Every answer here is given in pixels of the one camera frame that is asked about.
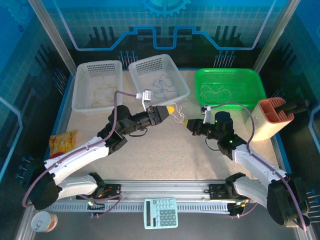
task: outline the calculator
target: calculator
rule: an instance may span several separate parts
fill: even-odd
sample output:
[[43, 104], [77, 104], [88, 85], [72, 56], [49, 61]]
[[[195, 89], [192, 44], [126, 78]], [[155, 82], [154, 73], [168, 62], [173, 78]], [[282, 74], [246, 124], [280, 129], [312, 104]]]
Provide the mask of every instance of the calculator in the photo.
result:
[[146, 198], [143, 221], [145, 229], [178, 227], [178, 207], [175, 198]]

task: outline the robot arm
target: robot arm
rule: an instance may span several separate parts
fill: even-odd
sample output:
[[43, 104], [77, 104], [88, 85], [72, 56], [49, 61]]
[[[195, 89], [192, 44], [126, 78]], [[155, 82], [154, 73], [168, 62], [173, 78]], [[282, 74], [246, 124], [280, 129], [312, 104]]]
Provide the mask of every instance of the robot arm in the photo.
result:
[[[40, 174], [52, 165], [56, 165], [39, 180], [29, 194], [35, 209], [45, 209], [57, 199], [82, 194], [91, 195], [103, 188], [104, 182], [99, 176], [90, 174], [84, 177], [68, 176], [85, 165], [119, 150], [127, 143], [125, 135], [160, 124], [174, 111], [172, 108], [172, 106], [150, 106], [146, 111], [131, 115], [126, 106], [119, 105], [115, 130], [106, 141], [102, 140], [112, 130], [114, 111], [108, 117], [109, 123], [105, 128], [84, 145], [46, 161], [34, 159], [25, 172], [22, 184], [25, 190], [29, 189]], [[66, 156], [69, 157], [58, 164], [59, 160]]]
[[[226, 179], [226, 185], [232, 188], [233, 193], [246, 196], [267, 208], [270, 216], [278, 224], [288, 226], [296, 219], [299, 222], [294, 200], [279, 176], [289, 184], [302, 214], [305, 214], [308, 212], [308, 198], [301, 178], [272, 165], [252, 149], [249, 152], [247, 143], [234, 133], [233, 121], [228, 112], [217, 112], [214, 124], [208, 123], [211, 119], [210, 110], [210, 107], [203, 108], [204, 120], [186, 120], [185, 126], [193, 136], [204, 135], [208, 139], [217, 140], [222, 154], [244, 166], [260, 181], [258, 183], [243, 173], [236, 173]], [[303, 216], [303, 219], [308, 224], [308, 218]]]

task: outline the speckled tabletop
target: speckled tabletop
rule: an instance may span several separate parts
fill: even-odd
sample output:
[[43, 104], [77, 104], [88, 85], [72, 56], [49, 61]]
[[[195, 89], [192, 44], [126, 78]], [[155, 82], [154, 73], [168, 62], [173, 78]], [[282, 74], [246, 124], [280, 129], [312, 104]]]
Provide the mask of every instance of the speckled tabletop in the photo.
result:
[[[182, 112], [187, 119], [203, 118], [196, 99], [195, 72], [181, 71], [190, 94], [178, 105], [182, 105]], [[136, 93], [128, 71], [123, 72], [123, 91]], [[122, 104], [130, 109], [132, 115], [143, 111], [138, 99], [124, 96]], [[248, 114], [244, 110], [229, 112], [235, 133], [248, 140], [250, 135], [245, 128]], [[96, 136], [108, 123], [108, 116], [108, 113], [86, 115], [72, 111], [67, 130], [78, 130], [75, 146], [78, 147]], [[254, 179], [241, 165], [220, 152], [210, 150], [205, 144], [204, 136], [192, 136], [182, 123], [174, 121], [173, 116], [160, 125], [149, 127], [143, 137], [126, 138], [128, 143], [119, 151], [88, 164], [73, 176], [97, 172], [105, 180], [224, 180], [232, 174], [242, 172]], [[208, 143], [212, 148], [217, 147], [214, 140], [209, 140]], [[270, 163], [278, 165], [269, 139], [252, 142], [251, 147]]]

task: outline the green plastic basket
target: green plastic basket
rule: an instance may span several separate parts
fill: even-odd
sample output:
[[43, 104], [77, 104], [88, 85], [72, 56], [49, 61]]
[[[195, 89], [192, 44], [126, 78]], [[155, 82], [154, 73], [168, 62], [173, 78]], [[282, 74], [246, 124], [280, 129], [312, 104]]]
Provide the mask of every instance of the green plastic basket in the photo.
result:
[[[201, 105], [237, 102], [253, 109], [266, 98], [259, 75], [245, 68], [203, 68], [195, 73], [196, 98]], [[227, 104], [223, 109], [241, 109]]]

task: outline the plastic basket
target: plastic basket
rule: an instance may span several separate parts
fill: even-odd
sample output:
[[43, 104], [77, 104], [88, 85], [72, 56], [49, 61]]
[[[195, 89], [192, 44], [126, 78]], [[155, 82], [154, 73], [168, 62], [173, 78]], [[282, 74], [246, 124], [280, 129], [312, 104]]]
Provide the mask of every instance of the plastic basket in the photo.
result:
[[133, 62], [128, 68], [139, 93], [151, 90], [151, 101], [146, 103], [147, 106], [176, 103], [190, 93], [186, 81], [167, 54]]
[[[201, 105], [237, 102], [253, 109], [266, 98], [259, 75], [244, 68], [203, 68], [195, 73], [196, 98]], [[227, 104], [222, 109], [241, 109]]]
[[[122, 63], [118, 60], [93, 61], [77, 67], [72, 110], [85, 114], [112, 111], [115, 91], [122, 91]], [[117, 95], [117, 104], [122, 104], [122, 95]]]

